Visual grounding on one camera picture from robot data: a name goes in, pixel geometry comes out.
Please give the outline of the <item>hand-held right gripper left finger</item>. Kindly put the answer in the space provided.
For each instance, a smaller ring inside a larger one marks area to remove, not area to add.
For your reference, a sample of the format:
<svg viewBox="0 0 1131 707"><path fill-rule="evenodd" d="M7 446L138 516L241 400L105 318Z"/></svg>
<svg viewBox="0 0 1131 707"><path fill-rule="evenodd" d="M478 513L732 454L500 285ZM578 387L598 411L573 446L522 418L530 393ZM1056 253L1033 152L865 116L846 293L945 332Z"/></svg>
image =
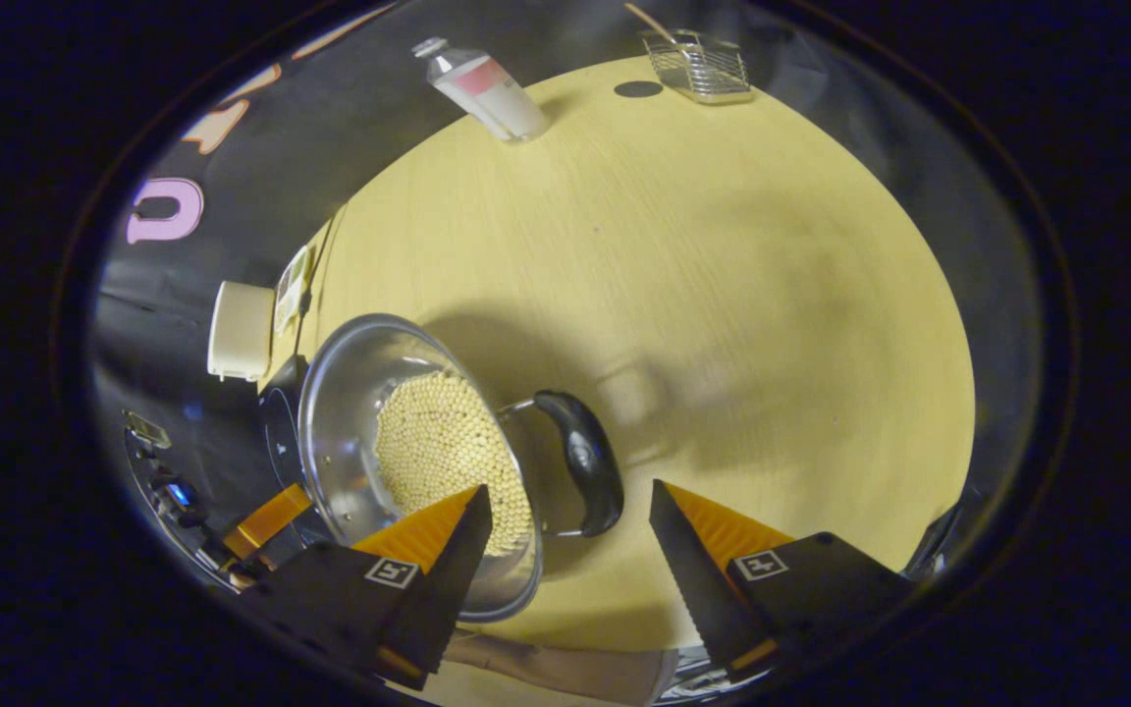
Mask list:
<svg viewBox="0 0 1131 707"><path fill-rule="evenodd" d="M468 488L353 546L318 542L242 592L242 614L334 670L420 689L483 561L489 489Z"/></svg>

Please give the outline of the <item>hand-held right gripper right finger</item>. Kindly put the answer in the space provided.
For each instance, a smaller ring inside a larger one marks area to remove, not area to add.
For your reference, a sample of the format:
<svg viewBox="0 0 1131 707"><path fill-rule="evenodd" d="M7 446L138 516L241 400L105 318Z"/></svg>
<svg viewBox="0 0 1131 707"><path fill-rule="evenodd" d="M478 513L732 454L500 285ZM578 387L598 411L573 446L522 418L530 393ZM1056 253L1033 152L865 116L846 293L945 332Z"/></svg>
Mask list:
<svg viewBox="0 0 1131 707"><path fill-rule="evenodd" d="M914 590L834 533L794 538L665 480L648 521L706 653L731 679L815 670Z"/></svg>

